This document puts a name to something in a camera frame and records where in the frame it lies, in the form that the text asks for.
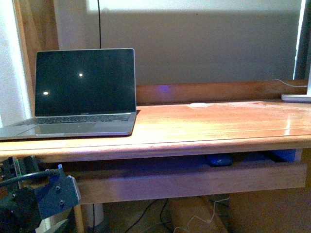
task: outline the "black screen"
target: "black screen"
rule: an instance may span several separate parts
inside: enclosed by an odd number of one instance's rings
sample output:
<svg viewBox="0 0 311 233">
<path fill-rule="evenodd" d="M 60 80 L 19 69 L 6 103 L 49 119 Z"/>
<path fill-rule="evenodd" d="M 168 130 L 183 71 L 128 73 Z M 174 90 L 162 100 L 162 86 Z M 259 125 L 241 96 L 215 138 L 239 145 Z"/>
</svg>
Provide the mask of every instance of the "black screen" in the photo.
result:
<svg viewBox="0 0 311 233">
<path fill-rule="evenodd" d="M 135 112 L 134 67 L 133 49 L 38 52 L 35 115 Z"/>
</svg>

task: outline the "cable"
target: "cable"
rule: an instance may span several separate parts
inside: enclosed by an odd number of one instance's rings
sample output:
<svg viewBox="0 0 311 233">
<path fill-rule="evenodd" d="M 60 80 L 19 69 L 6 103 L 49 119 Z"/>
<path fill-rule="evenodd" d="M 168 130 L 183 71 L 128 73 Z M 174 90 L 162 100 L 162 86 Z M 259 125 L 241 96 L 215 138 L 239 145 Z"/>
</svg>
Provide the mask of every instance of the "cable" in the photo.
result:
<svg viewBox="0 0 311 233">
<path fill-rule="evenodd" d="M 102 48 L 102 32 L 101 32 L 101 8 L 99 6 L 99 0 L 97 0 L 98 5 L 98 22 L 99 22 L 99 48 Z"/>
<path fill-rule="evenodd" d="M 95 233 L 95 204 L 93 203 L 93 233 Z"/>
<path fill-rule="evenodd" d="M 142 217 L 145 215 L 146 211 L 150 208 L 150 206 L 152 206 L 152 205 L 153 205 L 155 202 L 157 202 L 157 201 L 158 201 L 158 199 L 157 199 L 157 200 L 154 200 L 153 202 L 151 202 L 151 203 L 146 207 L 146 209 L 144 210 L 144 212 L 142 213 L 142 215 L 139 217 L 139 219 L 138 219 L 135 223 L 133 223 L 133 225 L 130 226 L 130 227 L 125 231 L 125 233 L 129 232 L 129 230 L 132 229 L 132 228 L 142 219 Z"/>
<path fill-rule="evenodd" d="M 162 225 L 162 224 L 166 224 L 166 223 L 169 223 L 169 222 L 159 222 L 159 223 L 156 223 L 156 224 L 152 225 L 151 227 L 148 227 L 147 229 L 143 230 L 141 233 L 146 233 L 151 228 L 156 227 L 157 225 Z"/>
<path fill-rule="evenodd" d="M 205 223 L 207 223 L 207 224 L 210 224 L 210 223 L 212 222 L 212 220 L 214 219 L 214 217 L 215 217 L 216 203 L 217 203 L 217 202 L 224 201 L 224 200 L 229 200 L 229 199 L 230 199 L 230 197 L 229 197 L 229 198 L 226 198 L 226 199 L 222 199 L 222 200 L 217 200 L 217 201 L 214 202 L 213 215 L 212 215 L 212 217 L 210 218 L 210 220 L 205 221 L 204 219 L 201 219 L 201 218 L 198 217 L 197 215 L 194 215 L 194 216 L 189 220 L 189 222 L 187 223 L 187 228 L 188 228 L 188 229 L 184 229 L 184 228 L 181 228 L 181 227 L 176 227 L 176 228 L 174 229 L 174 232 L 173 232 L 173 233 L 175 233 L 177 229 L 181 229 L 181 230 L 183 230 L 183 231 L 186 231 L 187 233 L 190 233 L 189 224 L 190 224 L 191 221 L 194 220 L 195 218 L 197 218 L 197 219 L 199 219 L 199 220 L 201 220 L 201 221 L 203 221 L 203 222 L 205 222 Z"/>
<path fill-rule="evenodd" d="M 286 82 L 283 82 L 283 81 L 280 80 L 280 79 L 274 79 L 274 80 L 280 81 L 281 83 L 283 83 L 283 84 L 285 84 L 285 85 L 287 85 L 287 86 L 291 86 L 291 87 L 308 87 L 308 86 L 295 86 L 295 85 L 291 85 L 291 84 L 288 84 L 288 83 L 286 83 Z"/>
<path fill-rule="evenodd" d="M 166 199 L 166 201 L 165 201 L 165 203 L 164 203 L 164 205 L 163 205 L 163 208 L 162 208 L 162 210 L 161 210 L 161 212 L 160 212 L 160 222 L 163 222 L 163 226 L 164 226 L 167 230 L 169 230 L 169 232 L 173 233 L 172 229 L 170 229 L 170 228 L 166 225 L 166 224 L 169 223 L 169 222 L 164 222 L 163 219 L 162 219 L 163 211 L 164 211 L 164 209 L 165 209 L 165 207 L 166 207 L 168 201 L 169 201 L 169 200 Z"/>
<path fill-rule="evenodd" d="M 36 178 L 43 178 L 43 177 L 50 177 L 50 176 L 55 176 L 59 174 L 59 170 L 58 169 L 47 169 L 45 171 L 41 171 L 41 172 L 36 172 L 36 173 L 30 173 L 30 174 L 26 174 L 26 175 L 22 175 L 22 176 L 17 176 L 5 181 L 0 182 L 0 187 L 12 184 L 12 183 L 16 183 L 19 181 L 25 181 L 25 180 L 31 180 L 31 179 L 36 179 Z"/>
</svg>

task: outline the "black cable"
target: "black cable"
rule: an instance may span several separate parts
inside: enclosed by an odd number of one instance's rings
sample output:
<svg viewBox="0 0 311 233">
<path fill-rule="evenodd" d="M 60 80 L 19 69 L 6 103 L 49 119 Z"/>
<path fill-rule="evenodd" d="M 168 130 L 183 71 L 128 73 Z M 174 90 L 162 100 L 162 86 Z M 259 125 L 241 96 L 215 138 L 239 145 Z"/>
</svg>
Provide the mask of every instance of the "black cable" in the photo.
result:
<svg viewBox="0 0 311 233">
<path fill-rule="evenodd" d="M 165 207 L 166 207 L 168 201 L 169 201 L 169 200 L 166 199 L 166 201 L 165 201 L 165 203 L 164 203 L 164 205 L 163 205 L 163 207 L 162 207 L 162 210 L 161 210 L 161 212 L 160 212 L 160 222 L 162 222 L 163 226 L 164 226 L 167 230 L 169 230 L 169 232 L 173 233 L 173 230 L 172 230 L 171 228 L 169 228 L 169 227 L 166 225 L 168 222 L 164 222 L 164 221 L 163 221 L 163 218 L 162 218 L 164 209 L 165 209 Z"/>
<path fill-rule="evenodd" d="M 43 178 L 43 177 L 49 177 L 49 176 L 55 176 L 59 174 L 59 170 L 58 169 L 47 169 L 45 171 L 41 171 L 41 172 L 36 172 L 36 173 L 30 173 L 30 174 L 26 174 L 26 175 L 22 175 L 22 176 L 17 176 L 5 181 L 0 182 L 0 187 L 12 184 L 12 183 L 16 183 L 19 181 L 25 181 L 25 180 L 32 180 L 32 179 L 36 179 L 36 178 Z"/>
<path fill-rule="evenodd" d="M 135 223 L 133 223 L 133 225 L 130 226 L 130 227 L 125 231 L 125 233 L 129 232 L 129 230 L 132 229 L 132 228 L 142 219 L 142 217 L 145 215 L 146 211 L 147 211 L 147 210 L 150 208 L 150 206 L 152 206 L 156 201 L 158 201 L 158 199 L 157 199 L 157 200 L 154 200 L 153 202 L 151 202 L 151 203 L 146 207 L 146 209 L 144 210 L 144 212 L 142 213 L 142 215 L 140 216 L 140 218 L 139 218 Z"/>
<path fill-rule="evenodd" d="M 97 0 L 98 5 L 98 22 L 99 22 L 99 48 L 102 48 L 102 32 L 101 32 L 101 8 L 99 7 L 99 0 Z"/>
<path fill-rule="evenodd" d="M 95 204 L 93 204 L 93 233 L 95 233 Z"/>
</svg>

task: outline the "white object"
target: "white object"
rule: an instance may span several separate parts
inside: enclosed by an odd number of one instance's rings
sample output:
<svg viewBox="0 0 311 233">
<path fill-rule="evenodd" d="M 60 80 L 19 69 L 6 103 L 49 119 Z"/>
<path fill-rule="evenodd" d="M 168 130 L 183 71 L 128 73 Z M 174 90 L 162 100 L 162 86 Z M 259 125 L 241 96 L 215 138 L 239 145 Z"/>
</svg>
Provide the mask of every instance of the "white object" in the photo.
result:
<svg viewBox="0 0 311 233">
<path fill-rule="evenodd" d="M 282 95 L 285 102 L 311 103 L 311 72 L 309 74 L 308 90 L 306 95 Z"/>
</svg>

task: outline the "wooden desk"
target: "wooden desk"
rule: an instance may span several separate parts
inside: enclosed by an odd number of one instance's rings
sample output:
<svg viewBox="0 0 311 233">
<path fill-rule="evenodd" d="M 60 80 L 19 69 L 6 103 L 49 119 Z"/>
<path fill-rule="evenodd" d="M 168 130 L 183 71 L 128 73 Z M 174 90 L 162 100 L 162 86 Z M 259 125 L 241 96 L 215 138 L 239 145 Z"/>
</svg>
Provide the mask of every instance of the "wooden desk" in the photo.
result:
<svg viewBox="0 0 311 233">
<path fill-rule="evenodd" d="M 1 142 L 0 158 L 64 163 L 82 203 L 302 187 L 299 153 L 292 162 L 230 167 L 186 155 L 309 148 L 310 119 L 311 105 L 278 100 L 141 106 L 129 137 Z"/>
</svg>

